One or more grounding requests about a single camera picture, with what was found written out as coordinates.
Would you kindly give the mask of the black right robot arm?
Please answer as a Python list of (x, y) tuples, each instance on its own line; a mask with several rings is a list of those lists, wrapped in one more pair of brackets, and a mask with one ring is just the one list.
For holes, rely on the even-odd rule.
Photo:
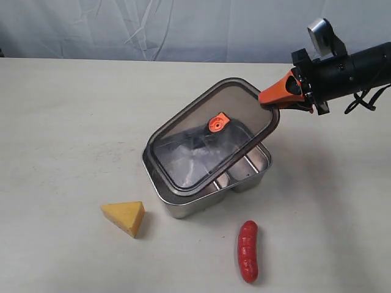
[(260, 104), (324, 115), (329, 113), (329, 101), (352, 95), (346, 114), (358, 105), (374, 111), (375, 102), (390, 87), (390, 43), (324, 60), (312, 60), (306, 49), (291, 57), (292, 69), (260, 92)]

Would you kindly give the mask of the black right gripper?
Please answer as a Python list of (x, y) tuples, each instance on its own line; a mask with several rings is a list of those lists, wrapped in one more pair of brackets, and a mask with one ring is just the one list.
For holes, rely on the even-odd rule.
[(329, 113), (328, 101), (354, 93), (354, 64), (351, 56), (310, 59), (305, 49), (291, 53), (292, 73), (258, 95), (271, 112), (299, 110), (318, 115)]

